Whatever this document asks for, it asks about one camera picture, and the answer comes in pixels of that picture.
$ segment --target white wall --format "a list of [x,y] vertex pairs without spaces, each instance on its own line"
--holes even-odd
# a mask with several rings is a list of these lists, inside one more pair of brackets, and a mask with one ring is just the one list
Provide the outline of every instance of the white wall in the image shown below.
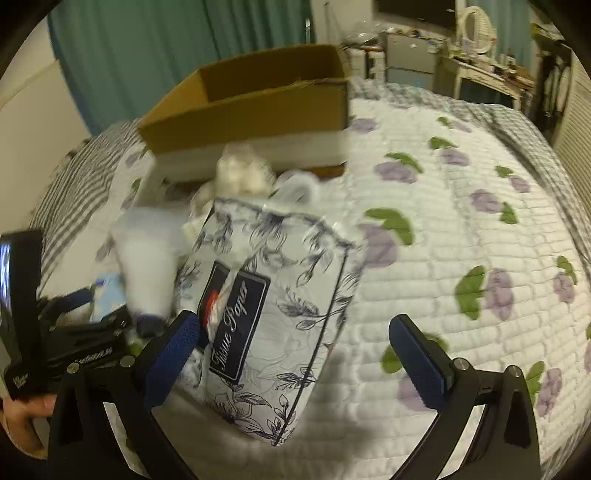
[[0,79],[0,233],[28,225],[56,167],[88,136],[43,20]]
[[44,18],[27,37],[0,78],[0,105],[22,84],[53,63],[56,58],[51,48],[47,19]]

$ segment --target tissue paper package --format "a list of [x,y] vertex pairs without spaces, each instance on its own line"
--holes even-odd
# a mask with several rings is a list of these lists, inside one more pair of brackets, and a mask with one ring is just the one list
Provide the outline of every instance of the tissue paper package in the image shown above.
[[302,414],[365,258],[355,230],[279,210],[216,198],[178,284],[180,309],[219,321],[194,395],[274,446]]

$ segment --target blue item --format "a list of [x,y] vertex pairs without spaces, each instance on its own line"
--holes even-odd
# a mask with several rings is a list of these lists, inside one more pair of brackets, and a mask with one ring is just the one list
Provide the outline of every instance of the blue item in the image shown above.
[[147,366],[143,376],[144,405],[148,408],[162,405],[168,397],[187,358],[197,345],[199,317],[193,312],[183,310],[169,330],[172,330],[169,335],[152,340],[144,349],[146,356],[149,356],[151,349],[161,349],[154,362]]
[[[446,381],[413,328],[421,334],[407,315],[395,316],[390,320],[388,329],[390,345],[398,355],[425,406],[442,411],[446,405],[446,392],[451,379]],[[425,341],[440,348],[435,342],[426,339]]]

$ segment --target blue rubber pad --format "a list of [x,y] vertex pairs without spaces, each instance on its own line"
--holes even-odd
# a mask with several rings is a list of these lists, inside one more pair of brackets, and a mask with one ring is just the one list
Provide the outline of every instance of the blue rubber pad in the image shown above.
[[144,404],[153,408],[164,403],[199,338],[199,318],[187,312],[183,324],[168,339],[144,375]]
[[444,377],[433,364],[428,352],[400,320],[401,317],[402,315],[398,315],[390,320],[388,329],[390,345],[398,355],[425,406],[440,411],[446,403]]

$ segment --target cardboard box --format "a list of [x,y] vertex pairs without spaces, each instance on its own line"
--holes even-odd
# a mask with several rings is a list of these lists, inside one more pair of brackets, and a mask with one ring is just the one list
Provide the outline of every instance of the cardboard box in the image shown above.
[[206,180],[224,146],[248,141],[277,170],[346,160],[347,71],[333,45],[257,51],[196,70],[138,129],[172,181]]

